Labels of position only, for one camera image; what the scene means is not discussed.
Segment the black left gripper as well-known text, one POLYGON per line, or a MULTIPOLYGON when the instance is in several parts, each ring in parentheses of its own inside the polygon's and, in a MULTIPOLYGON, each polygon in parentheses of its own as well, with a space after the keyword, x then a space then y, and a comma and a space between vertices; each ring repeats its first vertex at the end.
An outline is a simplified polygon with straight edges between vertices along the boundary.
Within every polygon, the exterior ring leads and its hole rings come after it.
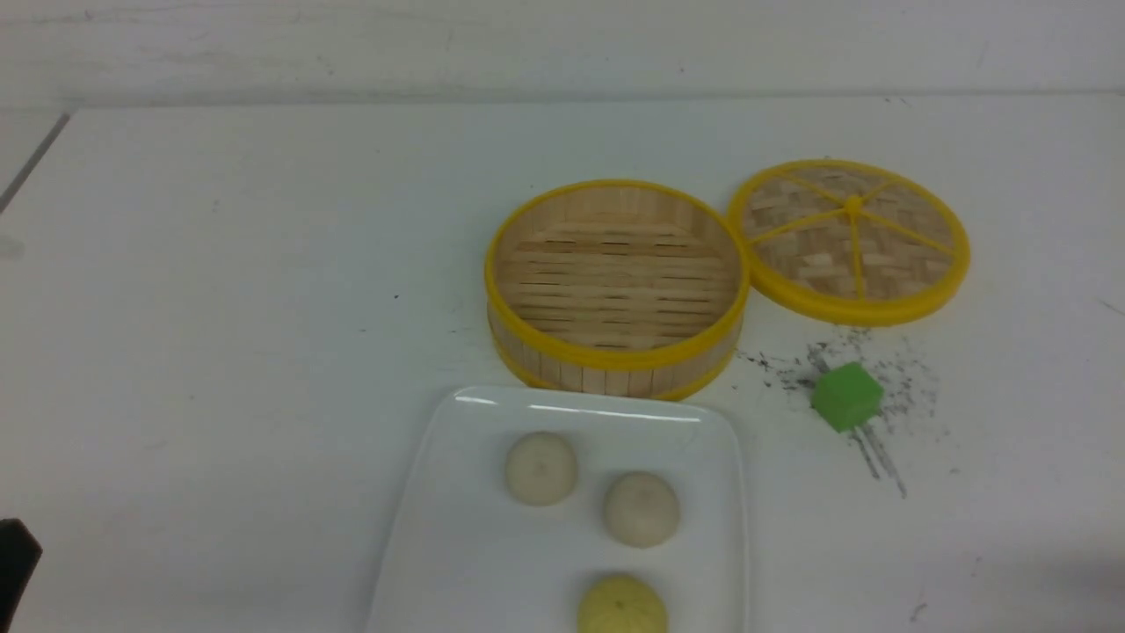
POLYGON ((43 557, 40 542, 21 519, 1 519, 1 622, 12 622, 25 586, 43 557))

